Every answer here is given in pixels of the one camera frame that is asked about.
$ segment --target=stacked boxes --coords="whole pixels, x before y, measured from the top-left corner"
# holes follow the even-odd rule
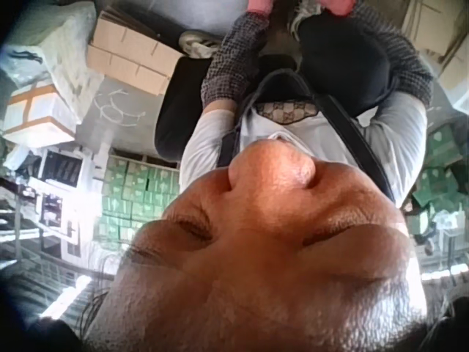
[[[130,243],[144,224],[161,218],[179,192],[179,171],[111,156],[96,239],[111,243],[105,245],[107,249],[120,241]]]

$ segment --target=beige box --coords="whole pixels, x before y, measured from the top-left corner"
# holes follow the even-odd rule
[[[100,18],[88,66],[153,95],[165,94],[181,53],[150,37]]]
[[[419,49],[445,55],[455,34],[455,22],[464,11],[465,0],[423,0],[414,5],[416,1],[412,0],[409,6],[409,12],[416,10],[410,38]]]
[[[75,139],[75,115],[51,81],[42,81],[13,92],[3,130],[3,137],[16,144],[47,147]]]

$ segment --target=black pants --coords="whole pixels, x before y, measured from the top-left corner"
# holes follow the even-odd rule
[[[394,83],[384,50],[349,18],[327,12],[313,16],[300,25],[298,34],[303,50],[300,72],[316,92],[334,96],[350,116],[357,117],[391,94]],[[294,65],[292,59],[270,59],[261,60],[259,80],[276,68]],[[155,132],[156,150],[168,161],[181,160],[199,121],[200,89],[210,63],[184,57],[176,66]],[[279,84],[275,98],[292,97]]]

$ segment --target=black bag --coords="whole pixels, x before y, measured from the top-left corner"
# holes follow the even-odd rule
[[[243,116],[249,118],[255,103],[290,99],[311,101],[315,104],[345,143],[360,169],[373,180],[384,195],[395,202],[383,165],[352,122],[351,117],[336,99],[329,95],[315,94],[303,77],[290,69],[277,70],[266,76],[256,92],[250,94],[240,104],[235,127],[223,138],[217,167],[227,167],[240,152]]]

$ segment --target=white shirt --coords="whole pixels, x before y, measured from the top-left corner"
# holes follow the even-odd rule
[[[211,111],[201,117],[182,157],[182,191],[194,180],[216,168],[221,140],[233,129],[234,117],[232,112],[225,110]],[[426,125],[423,103],[402,92],[393,93],[381,104],[369,127],[363,128],[357,123],[383,165],[398,208],[421,171],[426,147]],[[278,137],[291,141],[315,158],[357,167],[344,142],[321,113],[291,125],[279,125],[253,111],[250,118],[243,118],[240,149],[242,151],[260,139]]]

